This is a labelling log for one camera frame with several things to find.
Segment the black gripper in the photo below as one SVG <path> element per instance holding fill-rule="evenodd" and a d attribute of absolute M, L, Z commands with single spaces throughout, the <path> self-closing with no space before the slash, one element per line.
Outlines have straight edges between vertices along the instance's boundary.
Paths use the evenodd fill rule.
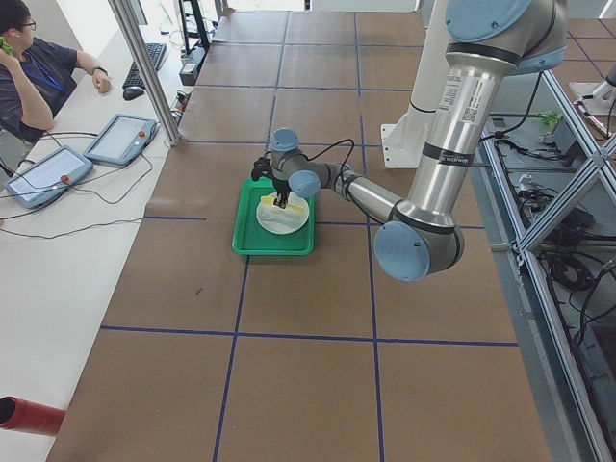
<path fill-rule="evenodd" d="M 274 199 L 274 205 L 279 208 L 286 209 L 288 203 L 288 195 L 290 193 L 290 186 L 288 181 L 281 180 L 276 177 L 273 177 L 271 181 L 277 193 Z"/>

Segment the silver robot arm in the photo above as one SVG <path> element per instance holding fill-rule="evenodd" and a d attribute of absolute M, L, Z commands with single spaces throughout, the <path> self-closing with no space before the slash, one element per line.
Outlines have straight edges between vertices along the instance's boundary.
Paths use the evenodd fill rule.
<path fill-rule="evenodd" d="M 556 67 L 566 49 L 565 1 L 442 1 L 428 40 L 443 42 L 441 94 L 427 128 L 419 165 L 405 198 L 356 174 L 345 163 L 308 158 L 291 129 L 269 139 L 270 157 L 254 177 L 272 180 L 276 206 L 290 193 L 306 198 L 331 189 L 381 221 L 374 238 L 379 266 L 400 281 L 421 280 L 455 265 L 464 237 L 451 213 L 472 165 L 491 106 L 510 75 Z"/>

